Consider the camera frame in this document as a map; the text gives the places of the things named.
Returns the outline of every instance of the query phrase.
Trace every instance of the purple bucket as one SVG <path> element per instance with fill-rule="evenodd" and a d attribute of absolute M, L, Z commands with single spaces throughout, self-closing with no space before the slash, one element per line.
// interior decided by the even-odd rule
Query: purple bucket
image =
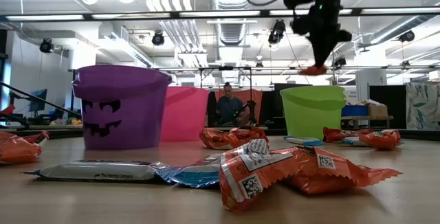
<path fill-rule="evenodd" d="M 86 149 L 149 148 L 159 144 L 171 77 L 153 69 L 96 65 L 77 71 Z"/>

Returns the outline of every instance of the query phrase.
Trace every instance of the person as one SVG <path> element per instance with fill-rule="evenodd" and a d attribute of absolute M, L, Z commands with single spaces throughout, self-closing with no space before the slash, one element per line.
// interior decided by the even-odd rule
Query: person
<path fill-rule="evenodd" d="M 235 113 L 241 110 L 243 102 L 234 96 L 232 86 L 229 82 L 223 86 L 225 95 L 219 98 L 217 101 L 217 113 L 221 116 L 220 124 L 222 125 L 234 125 L 239 124 L 239 118 L 235 118 Z"/>

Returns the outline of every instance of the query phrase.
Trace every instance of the jack-o'-lantern face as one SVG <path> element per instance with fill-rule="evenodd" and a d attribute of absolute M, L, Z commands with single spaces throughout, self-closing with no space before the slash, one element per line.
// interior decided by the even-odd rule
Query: jack-o'-lantern face
<path fill-rule="evenodd" d="M 94 115 L 99 114 L 102 120 L 105 122 L 93 123 L 84 122 L 84 128 L 86 132 L 90 132 L 91 136 L 99 134 L 100 137 L 106 137 L 110 134 L 110 128 L 117 128 L 122 120 L 117 115 L 121 109 L 121 101 L 115 100 L 111 102 L 90 102 L 88 100 L 82 100 L 82 114 Z"/>

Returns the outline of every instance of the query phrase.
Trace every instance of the barcode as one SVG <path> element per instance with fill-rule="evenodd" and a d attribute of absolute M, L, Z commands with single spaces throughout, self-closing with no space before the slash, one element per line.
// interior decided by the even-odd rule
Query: barcode
<path fill-rule="evenodd" d="M 242 179 L 240 181 L 240 185 L 247 199 L 251 199 L 252 197 L 255 197 L 258 193 L 263 191 L 261 182 L 256 174 L 250 175 L 249 177 Z"/>
<path fill-rule="evenodd" d="M 333 162 L 333 158 L 325 155 L 318 156 L 318 167 L 319 168 L 328 168 L 328 169 L 336 169 L 335 163 Z"/>

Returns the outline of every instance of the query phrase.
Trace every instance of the desk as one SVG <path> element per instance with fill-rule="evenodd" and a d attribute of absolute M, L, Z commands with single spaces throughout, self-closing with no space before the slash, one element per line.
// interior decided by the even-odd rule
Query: desk
<path fill-rule="evenodd" d="M 370 117 L 370 116 L 345 116 L 341 117 L 342 121 L 349 121 L 353 120 L 353 128 L 359 129 L 359 121 L 368 121 L 368 126 L 370 126 L 371 120 L 377 120 L 377 121 L 386 121 L 386 128 L 390 128 L 390 120 L 393 120 L 393 116 L 388 117 Z"/>
<path fill-rule="evenodd" d="M 289 147 L 270 137 L 271 148 Z M 20 224 L 391 224 L 440 223 L 440 143 L 405 141 L 393 151 L 341 147 L 325 149 L 356 164 L 388 167 L 403 175 L 340 194 L 308 197 L 283 184 L 264 191 L 244 213 L 224 210 L 218 190 L 136 183 L 35 180 L 18 172 L 74 159 L 160 160 L 190 164 L 218 152 L 201 142 L 164 143 L 158 148 L 84 151 L 81 138 L 46 143 L 41 161 L 0 167 L 2 223 Z"/>

